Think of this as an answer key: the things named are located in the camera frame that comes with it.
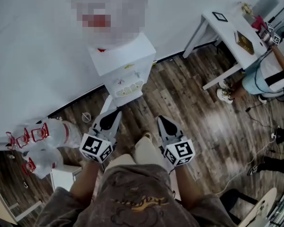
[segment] white shirt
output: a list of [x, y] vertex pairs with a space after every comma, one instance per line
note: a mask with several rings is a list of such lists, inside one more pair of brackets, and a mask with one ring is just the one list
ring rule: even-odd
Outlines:
[[[279, 50], [281, 51], [282, 55], [284, 56], [284, 39], [278, 45]], [[273, 76], [281, 71], [283, 71], [282, 67], [280, 66], [278, 60], [275, 57], [275, 54], [271, 52], [268, 56], [266, 56], [260, 65], [260, 69], [264, 79]], [[284, 87], [284, 79], [272, 84], [269, 86], [271, 90], [278, 91]]]

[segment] large plastic water bottle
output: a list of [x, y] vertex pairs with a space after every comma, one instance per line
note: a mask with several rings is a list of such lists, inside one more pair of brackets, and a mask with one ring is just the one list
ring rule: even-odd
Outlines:
[[7, 132], [12, 150], [20, 152], [67, 146], [80, 147], [82, 134], [70, 122], [45, 119], [39, 124], [17, 127], [13, 134]]
[[44, 149], [40, 151], [29, 151], [22, 156], [27, 163], [22, 165], [22, 170], [26, 175], [35, 174], [43, 179], [51, 173], [53, 168], [63, 165], [63, 157], [58, 149]]
[[82, 21], [89, 45], [111, 49], [135, 39], [145, 26], [147, 0], [67, 0]]

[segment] shirt sleeve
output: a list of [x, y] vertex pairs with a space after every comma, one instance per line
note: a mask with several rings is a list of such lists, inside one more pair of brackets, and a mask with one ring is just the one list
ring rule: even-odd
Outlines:
[[204, 196], [189, 212], [200, 226], [236, 227], [216, 195]]
[[58, 187], [38, 216], [35, 227], [73, 226], [84, 209], [70, 192]]

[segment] yellow sticker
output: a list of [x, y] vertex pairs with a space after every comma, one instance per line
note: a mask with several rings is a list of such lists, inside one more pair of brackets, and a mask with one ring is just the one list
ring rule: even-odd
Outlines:
[[134, 64], [132, 64], [132, 65], [127, 65], [127, 66], [125, 66], [124, 69], [128, 69], [128, 68], [130, 68], [130, 67], [132, 67], [132, 66], [134, 66]]

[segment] beige pants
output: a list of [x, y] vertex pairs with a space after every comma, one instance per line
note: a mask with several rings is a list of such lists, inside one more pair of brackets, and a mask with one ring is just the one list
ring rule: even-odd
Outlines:
[[147, 137], [142, 137], [135, 145], [134, 159], [129, 154], [124, 154], [111, 161], [105, 171], [117, 165], [157, 164], [166, 169], [163, 155]]

